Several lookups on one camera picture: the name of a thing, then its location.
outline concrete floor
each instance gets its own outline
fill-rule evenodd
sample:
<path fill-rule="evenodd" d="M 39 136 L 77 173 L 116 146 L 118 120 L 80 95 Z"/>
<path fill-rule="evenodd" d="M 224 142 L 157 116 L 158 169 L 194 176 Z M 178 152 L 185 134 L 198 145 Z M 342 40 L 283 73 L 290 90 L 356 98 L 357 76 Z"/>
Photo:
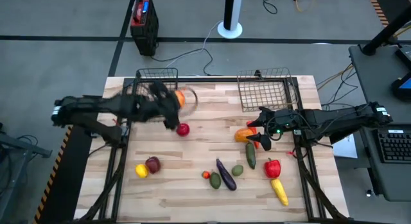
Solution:
<path fill-rule="evenodd" d="M 301 0 L 307 6 L 310 0 Z M 205 37 L 223 16 L 223 0 L 154 0 L 161 37 Z M 369 0 L 317 0 L 307 13 L 297 13 L 292 0 L 274 0 L 277 15 L 264 11 L 262 0 L 243 0 L 240 22 L 243 38 L 370 39 L 382 28 Z M 0 0 L 0 35 L 108 37 L 120 34 L 128 0 Z M 199 43 L 161 43 L 157 58 L 169 58 L 200 48 Z M 292 74 L 314 75 L 319 82 L 350 64 L 347 45 L 210 43 L 214 61 L 210 74 L 236 75 L 239 70 L 287 67 Z M 55 99 L 82 94 L 101 95 L 115 42 L 0 41 L 0 122 L 12 136 L 33 134 L 39 144 L 54 150 L 50 159 L 35 159 L 28 183 L 19 194 L 13 220 L 34 217 L 65 130 L 52 127 Z M 202 74 L 206 53 L 191 55 L 173 65 L 180 75 Z M 126 42 L 116 76 L 134 76 L 142 67 L 164 67 L 138 54 Z M 359 85 L 358 78 L 349 82 Z M 335 80 L 320 92 L 326 102 L 339 85 Z M 341 95 L 349 88 L 343 88 Z M 365 102 L 360 89 L 340 101 Z M 410 203 L 366 198 L 370 188 L 361 169 L 340 167 L 350 215 L 357 220 L 410 223 Z"/>

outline keyboard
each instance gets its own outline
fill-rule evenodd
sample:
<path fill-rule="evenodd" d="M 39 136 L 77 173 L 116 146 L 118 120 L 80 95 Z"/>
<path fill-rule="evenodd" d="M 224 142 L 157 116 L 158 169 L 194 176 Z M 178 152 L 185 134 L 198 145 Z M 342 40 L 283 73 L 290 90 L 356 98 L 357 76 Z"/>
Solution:
<path fill-rule="evenodd" d="M 411 130 L 402 130 L 402 132 L 402 134 L 390 133 L 388 130 L 375 132 L 377 145 L 380 145 L 382 162 L 411 164 Z"/>

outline wooden table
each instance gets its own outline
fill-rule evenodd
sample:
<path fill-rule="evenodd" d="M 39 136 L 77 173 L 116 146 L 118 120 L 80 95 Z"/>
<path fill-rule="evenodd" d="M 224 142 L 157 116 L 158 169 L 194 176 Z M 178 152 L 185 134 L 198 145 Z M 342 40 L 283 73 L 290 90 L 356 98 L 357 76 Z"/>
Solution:
<path fill-rule="evenodd" d="M 296 76 L 304 108 L 320 108 L 313 76 Z M 111 97 L 123 86 L 122 77 L 107 78 L 103 97 Z M 245 158 L 245 144 L 234 142 L 234 133 L 245 122 L 257 118 L 259 112 L 242 112 L 237 83 L 179 83 L 189 85 L 198 94 L 197 111 L 181 122 L 190 125 L 187 137 L 166 130 L 162 123 L 132 125 L 118 221 L 123 222 L 204 222 L 204 221 L 306 221 L 306 209 L 301 189 L 297 161 L 286 152 L 294 147 L 291 133 L 272 142 L 272 149 L 256 152 L 257 165 L 252 170 Z M 100 114 L 98 120 L 113 125 L 111 114 Z M 91 151 L 104 145 L 101 139 L 92 142 Z M 320 186 L 331 202 L 348 216 L 333 151 L 313 148 Z M 110 148 L 94 153 L 87 162 L 78 199 L 75 218 L 84 215 L 103 190 Z M 157 156 L 162 169 L 148 178 L 138 178 L 136 164 Z M 281 161 L 279 177 L 288 195 L 289 206 L 277 199 L 270 180 L 263 172 L 267 158 Z M 234 178 L 238 189 L 229 191 L 224 184 L 214 190 L 201 177 L 204 170 L 217 171 L 216 158 L 231 170 L 236 164 L 244 173 Z M 107 216 L 111 212 L 109 198 Z M 315 195 L 311 190 L 313 210 L 318 216 Z"/>

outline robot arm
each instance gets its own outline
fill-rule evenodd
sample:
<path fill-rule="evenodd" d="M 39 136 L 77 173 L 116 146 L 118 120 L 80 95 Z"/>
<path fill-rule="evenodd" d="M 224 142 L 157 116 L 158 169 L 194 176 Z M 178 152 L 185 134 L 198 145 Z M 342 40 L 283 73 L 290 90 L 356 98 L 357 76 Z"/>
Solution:
<path fill-rule="evenodd" d="M 55 101 L 51 120 L 54 126 L 78 125 L 100 134 L 108 144 L 121 142 L 122 130 L 118 126 L 106 126 L 91 119 L 90 113 L 112 113 L 131 122 L 164 116 L 166 128 L 174 130 L 180 123 L 181 94 L 169 91 L 161 82 L 153 82 L 147 88 L 152 95 L 115 95 L 111 98 L 76 98 L 67 96 Z"/>
<path fill-rule="evenodd" d="M 385 108 L 377 102 L 332 111 L 287 108 L 271 111 L 264 107 L 260 107 L 260 110 L 259 117 L 249 126 L 264 127 L 264 134 L 258 133 L 247 138 L 261 142 L 266 151 L 271 149 L 271 140 L 278 141 L 283 132 L 300 130 L 305 144 L 312 146 L 323 136 L 338 134 L 344 138 L 363 126 L 377 128 L 392 121 Z M 279 135 L 279 138 L 273 138 L 274 134 Z"/>

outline metal wire basket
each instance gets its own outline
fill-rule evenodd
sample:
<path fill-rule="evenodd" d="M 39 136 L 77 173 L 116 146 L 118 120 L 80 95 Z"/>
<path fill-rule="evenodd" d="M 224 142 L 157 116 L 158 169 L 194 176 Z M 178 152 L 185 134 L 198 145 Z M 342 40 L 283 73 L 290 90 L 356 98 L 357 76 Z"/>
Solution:
<path fill-rule="evenodd" d="M 298 99 L 290 70 L 285 67 L 239 71 L 237 75 L 243 112 L 292 108 Z"/>
<path fill-rule="evenodd" d="M 178 78 L 179 70 L 174 67 L 138 69 L 136 72 L 136 80 L 134 81 L 135 85 L 133 86 L 133 88 L 135 88 L 134 93 L 153 98 L 153 96 L 148 92 L 148 86 L 154 80 L 161 81 L 168 90 L 177 90 Z M 164 117 L 155 117 L 149 121 L 164 121 Z"/>

